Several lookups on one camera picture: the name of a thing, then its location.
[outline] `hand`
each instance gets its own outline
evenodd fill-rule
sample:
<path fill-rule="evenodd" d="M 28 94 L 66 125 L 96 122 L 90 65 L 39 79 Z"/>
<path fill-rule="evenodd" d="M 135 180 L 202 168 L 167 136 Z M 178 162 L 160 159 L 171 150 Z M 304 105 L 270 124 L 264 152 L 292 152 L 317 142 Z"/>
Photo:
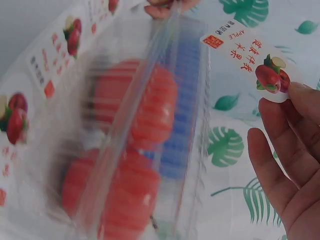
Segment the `hand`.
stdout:
<path fill-rule="evenodd" d="M 280 215 L 288 240 L 320 239 L 320 91 L 291 83 L 291 100 L 261 99 L 265 130 L 287 178 L 261 130 L 248 132 L 251 163 L 270 203 Z"/>
<path fill-rule="evenodd" d="M 154 19 L 165 19 L 170 14 L 170 7 L 174 0 L 148 0 L 150 6 L 145 6 L 144 9 Z M 181 0 L 182 12 L 193 8 L 201 0 Z"/>

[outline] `tropical leaf pattern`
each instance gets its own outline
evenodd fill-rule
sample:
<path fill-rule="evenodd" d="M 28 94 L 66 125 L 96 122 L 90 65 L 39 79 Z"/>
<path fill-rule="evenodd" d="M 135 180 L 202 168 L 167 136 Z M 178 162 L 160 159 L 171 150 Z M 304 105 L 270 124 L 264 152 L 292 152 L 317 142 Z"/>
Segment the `tropical leaf pattern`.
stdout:
<path fill-rule="evenodd" d="M 219 0 L 226 14 L 247 27 L 254 28 L 266 20 L 269 14 L 268 0 Z"/>
<path fill-rule="evenodd" d="M 293 54 L 290 47 L 287 46 L 274 46 L 275 48 L 279 49 L 284 55 L 286 55 L 286 58 L 293 62 L 294 64 L 297 64 L 295 60 L 293 60 L 291 57 L 288 56 L 288 54 Z"/>
<path fill-rule="evenodd" d="M 272 223 L 274 226 L 280 227 L 282 224 L 280 216 L 271 206 L 267 196 L 265 195 L 259 180 L 255 177 L 245 187 L 236 186 L 228 187 L 211 194 L 214 197 L 228 190 L 242 190 L 243 197 L 247 208 L 250 212 L 250 221 L 253 224 L 265 222 L 266 225 Z"/>
<path fill-rule="evenodd" d="M 226 95 L 222 96 L 216 101 L 213 109 L 220 111 L 229 111 L 233 109 L 239 101 L 240 93 L 237 95 Z"/>
<path fill-rule="evenodd" d="M 310 20 L 304 21 L 300 26 L 295 29 L 298 33 L 308 35 L 317 30 L 319 23 Z"/>
<path fill-rule="evenodd" d="M 317 89 L 318 91 L 320 91 L 320 79 L 319 79 L 319 81 L 317 82 L 315 89 Z"/>
<path fill-rule="evenodd" d="M 242 137 L 233 129 L 214 127 L 209 134 L 208 155 L 212 155 L 212 164 L 225 168 L 237 163 L 244 151 Z"/>

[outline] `red apple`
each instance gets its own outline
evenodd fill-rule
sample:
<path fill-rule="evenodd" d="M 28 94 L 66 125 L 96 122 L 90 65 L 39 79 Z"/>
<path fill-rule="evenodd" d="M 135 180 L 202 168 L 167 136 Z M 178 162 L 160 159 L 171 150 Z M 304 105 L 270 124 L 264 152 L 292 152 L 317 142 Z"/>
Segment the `red apple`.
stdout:
<path fill-rule="evenodd" d="M 255 70 L 259 83 L 270 93 L 276 94 L 280 90 L 281 77 L 266 65 L 260 65 Z"/>
<path fill-rule="evenodd" d="M 76 214 L 98 152 L 98 149 L 93 149 L 76 159 L 64 178 L 62 206 L 70 217 Z M 158 173 L 152 170 L 148 158 L 134 150 L 127 150 L 119 159 L 113 174 L 97 235 L 103 235 L 104 240 L 137 240 L 155 209 L 160 180 Z M 98 190 L 99 186 L 91 186 L 89 189 Z M 89 194 L 85 199 L 82 198 L 85 200 L 82 202 L 82 213 L 92 210 L 94 196 L 95 194 Z"/>
<path fill-rule="evenodd" d="M 129 59 L 116 64 L 100 77 L 94 88 L 94 113 L 99 122 L 112 124 L 140 61 Z"/>
<path fill-rule="evenodd" d="M 77 29 L 74 29 L 69 36 L 68 44 L 77 45 L 77 43 L 80 40 L 80 35 L 81 35 L 80 31 Z"/>
<path fill-rule="evenodd" d="M 69 216 L 74 216 L 76 206 L 92 172 L 99 149 L 93 148 L 75 159 L 64 178 L 62 206 Z"/>
<path fill-rule="evenodd" d="M 92 34 L 95 34 L 96 33 L 96 31 L 97 31 L 97 24 L 92 24 L 92 26 L 91 26 L 91 32 L 92 32 Z"/>
<path fill-rule="evenodd" d="M 16 92 L 9 100 L 8 107 L 13 109 L 22 109 L 28 111 L 28 103 L 25 96 L 21 92 Z"/>
<path fill-rule="evenodd" d="M 73 29 L 78 30 L 80 33 L 82 32 L 82 24 L 79 18 L 73 21 Z"/>
<path fill-rule="evenodd" d="M 109 0 L 109 11 L 114 14 L 117 6 L 118 6 L 119 0 Z"/>
<path fill-rule="evenodd" d="M 8 120 L 6 135 L 11 144 L 16 145 L 21 139 L 24 130 L 28 127 L 26 112 L 23 109 L 15 108 Z"/>
<path fill-rule="evenodd" d="M 139 59 L 123 61 L 96 81 L 94 90 L 94 115 L 96 120 L 111 125 L 120 104 L 136 73 L 143 64 Z M 143 97 L 131 127 L 131 146 L 152 149 L 162 144 L 172 133 L 178 86 L 174 75 L 156 64 L 146 85 Z"/>
<path fill-rule="evenodd" d="M 280 75 L 280 81 L 281 81 L 280 92 L 287 93 L 290 82 L 291 82 L 290 78 L 289 78 L 288 74 L 285 71 L 283 71 L 282 69 L 280 69 L 279 75 Z"/>
<path fill-rule="evenodd" d="M 68 53 L 70 56 L 76 56 L 77 55 L 77 45 L 70 44 L 68 42 L 67 44 Z"/>

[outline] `apple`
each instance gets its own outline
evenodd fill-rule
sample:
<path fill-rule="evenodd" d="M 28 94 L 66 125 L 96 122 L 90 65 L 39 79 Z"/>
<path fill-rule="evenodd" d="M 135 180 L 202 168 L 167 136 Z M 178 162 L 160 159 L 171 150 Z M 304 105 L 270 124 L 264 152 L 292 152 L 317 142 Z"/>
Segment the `apple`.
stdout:
<path fill-rule="evenodd" d="M 81 24 L 81 20 L 79 18 L 77 18 L 73 21 L 73 29 L 78 30 L 79 33 L 82 32 L 82 24 Z"/>
<path fill-rule="evenodd" d="M 279 76 L 280 76 L 280 81 L 281 81 L 280 92 L 287 93 L 290 82 L 291 82 L 290 78 L 289 78 L 288 74 L 285 71 L 283 71 L 282 69 L 280 69 Z"/>
<path fill-rule="evenodd" d="M 94 148 L 75 159 L 68 169 L 62 185 L 62 206 L 70 217 L 76 214 L 79 200 L 82 198 L 84 215 L 92 210 L 95 194 L 83 196 L 99 150 Z M 97 235 L 100 239 L 137 240 L 150 221 L 160 187 L 161 178 L 152 170 L 151 161 L 134 150 L 127 150 L 121 155 L 104 209 L 101 213 Z M 98 190 L 99 186 L 88 189 Z"/>
<path fill-rule="evenodd" d="M 69 216 L 76 214 L 76 206 L 81 197 L 88 177 L 92 172 L 99 149 L 93 148 L 75 159 L 64 177 L 62 185 L 62 206 Z"/>
<path fill-rule="evenodd" d="M 91 26 L 91 32 L 92 32 L 92 34 L 95 34 L 96 33 L 96 31 L 97 31 L 97 24 L 92 24 L 92 26 Z"/>
<path fill-rule="evenodd" d="M 255 70 L 258 82 L 270 93 L 276 94 L 281 87 L 281 77 L 266 65 L 259 65 Z"/>
<path fill-rule="evenodd" d="M 28 103 L 25 96 L 21 92 L 16 92 L 9 100 L 8 107 L 13 109 L 22 109 L 28 111 Z"/>
<path fill-rule="evenodd" d="M 69 39 L 68 39 L 68 45 L 75 45 L 77 46 L 79 40 L 80 40 L 80 31 L 78 29 L 74 29 L 71 33 L 70 33 L 70 36 L 69 36 Z"/>
<path fill-rule="evenodd" d="M 112 124 L 140 60 L 128 59 L 109 68 L 95 83 L 94 115 L 102 123 Z"/>
<path fill-rule="evenodd" d="M 15 108 L 8 120 L 8 125 L 6 129 L 6 135 L 11 144 L 16 145 L 16 143 L 24 135 L 24 130 L 28 127 L 28 122 L 26 118 L 27 114 L 23 109 Z"/>
<path fill-rule="evenodd" d="M 67 49 L 70 56 L 77 56 L 77 45 L 68 43 Z"/>
<path fill-rule="evenodd" d="M 110 13 L 114 14 L 117 6 L 118 6 L 119 0 L 109 0 L 109 11 Z"/>

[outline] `finger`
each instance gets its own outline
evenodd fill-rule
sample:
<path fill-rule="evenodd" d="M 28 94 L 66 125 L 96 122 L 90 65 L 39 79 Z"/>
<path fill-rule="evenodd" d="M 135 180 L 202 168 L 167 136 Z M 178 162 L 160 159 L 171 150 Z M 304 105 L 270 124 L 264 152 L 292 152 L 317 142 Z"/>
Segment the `finger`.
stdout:
<path fill-rule="evenodd" d="M 320 91 L 292 82 L 288 93 L 297 111 L 306 119 L 320 125 Z"/>
<path fill-rule="evenodd" d="M 256 176 L 265 195 L 282 219 L 282 213 L 298 188 L 282 172 L 260 129 L 250 129 L 247 140 L 249 157 Z"/>
<path fill-rule="evenodd" d="M 301 139 L 309 153 L 320 163 L 320 127 L 303 117 L 291 100 L 282 103 L 281 108 L 295 134 Z"/>
<path fill-rule="evenodd" d="M 145 6 L 144 10 L 154 19 L 165 19 L 170 15 L 170 9 L 160 6 Z"/>
<path fill-rule="evenodd" d="M 289 178 L 301 188 L 320 168 L 290 128 L 278 103 L 261 99 L 259 111 L 265 130 Z"/>
<path fill-rule="evenodd" d="M 163 6 L 172 3 L 174 0 L 148 0 L 152 6 Z"/>

